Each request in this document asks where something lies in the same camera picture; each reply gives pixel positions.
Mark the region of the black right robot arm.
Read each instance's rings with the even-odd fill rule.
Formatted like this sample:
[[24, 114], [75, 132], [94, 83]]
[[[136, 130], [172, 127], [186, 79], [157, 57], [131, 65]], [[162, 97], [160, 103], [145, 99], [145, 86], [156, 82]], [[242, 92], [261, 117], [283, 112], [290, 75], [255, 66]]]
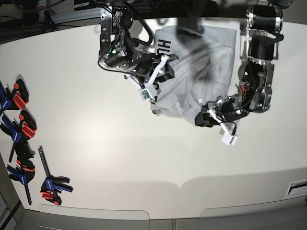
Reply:
[[[171, 61], [175, 54], [157, 54], [138, 50], [138, 46], [149, 47], [154, 34], [145, 20], [127, 0], [97, 0], [100, 9], [100, 50], [98, 65], [100, 68], [123, 73], [137, 86], [144, 88], [150, 80], [153, 83], [165, 82], [175, 77]], [[146, 30], [149, 39], [143, 41], [130, 35], [134, 19]]]

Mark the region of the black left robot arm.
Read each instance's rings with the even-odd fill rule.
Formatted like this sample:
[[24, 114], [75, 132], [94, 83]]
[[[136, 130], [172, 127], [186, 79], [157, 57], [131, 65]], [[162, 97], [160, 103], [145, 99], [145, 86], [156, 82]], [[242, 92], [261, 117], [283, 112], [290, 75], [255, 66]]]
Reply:
[[291, 1], [270, 0], [267, 5], [252, 4], [247, 9], [244, 71], [239, 78], [238, 92], [215, 102], [207, 102], [195, 118], [199, 127], [233, 123], [250, 113], [264, 113], [272, 98], [272, 61], [279, 57], [283, 41], [283, 9]]

